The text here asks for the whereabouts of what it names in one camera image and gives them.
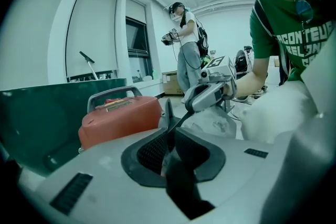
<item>green panel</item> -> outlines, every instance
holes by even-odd
[[[1,143],[19,164],[47,176],[78,155],[89,97],[125,85],[126,79],[108,79],[1,91]]]

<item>red container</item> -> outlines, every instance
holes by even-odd
[[[112,93],[133,91],[134,97],[112,100],[95,107],[94,102]],[[141,96],[135,87],[122,87],[90,97],[88,114],[78,131],[82,148],[158,128],[161,106],[156,97]]]

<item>person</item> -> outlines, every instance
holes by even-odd
[[[278,55],[279,45],[282,46],[292,65],[288,80],[259,98],[240,115],[244,139],[273,143],[279,133],[295,130],[317,114],[316,105],[300,75],[328,39],[333,29],[333,12],[324,12],[330,0],[323,3],[321,0],[258,1],[277,41],[267,33],[253,10],[250,34],[254,65],[252,72],[237,80],[236,97],[253,94],[264,85],[270,56]],[[307,9],[299,13],[298,4],[304,4]],[[229,86],[224,91],[226,94],[232,92]]]
[[[181,16],[179,31],[171,35],[172,39],[181,44],[177,59],[177,80],[183,93],[186,93],[190,87],[197,85],[201,77],[197,24],[195,15],[187,11],[181,2],[174,3],[172,11],[175,16]]]

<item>window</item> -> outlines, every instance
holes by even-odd
[[[126,36],[133,83],[143,81],[153,73],[146,24],[126,18]]]

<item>long hair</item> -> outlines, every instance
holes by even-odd
[[[185,7],[183,6],[184,8],[184,12],[183,12],[183,15],[182,15],[182,20],[181,20],[181,23],[180,23],[180,27],[182,28],[184,25],[187,24],[186,22],[186,18],[185,18],[185,14],[187,13],[187,11],[185,10]]]

